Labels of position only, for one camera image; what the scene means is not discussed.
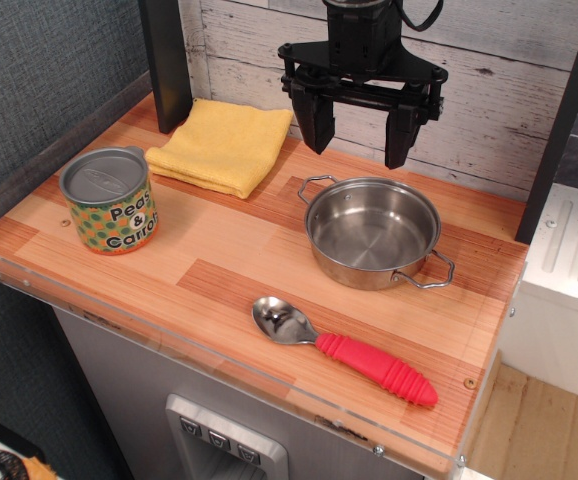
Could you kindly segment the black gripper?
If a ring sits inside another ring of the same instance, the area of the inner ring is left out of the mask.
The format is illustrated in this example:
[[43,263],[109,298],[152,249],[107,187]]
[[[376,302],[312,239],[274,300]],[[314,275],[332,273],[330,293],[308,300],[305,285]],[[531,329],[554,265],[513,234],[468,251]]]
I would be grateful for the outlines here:
[[420,25],[401,1],[326,1],[328,38],[278,49],[304,143],[322,153],[335,134],[333,104],[388,111],[385,166],[402,167],[420,128],[443,109],[448,72],[406,50],[402,26],[423,31],[438,18],[439,1]]

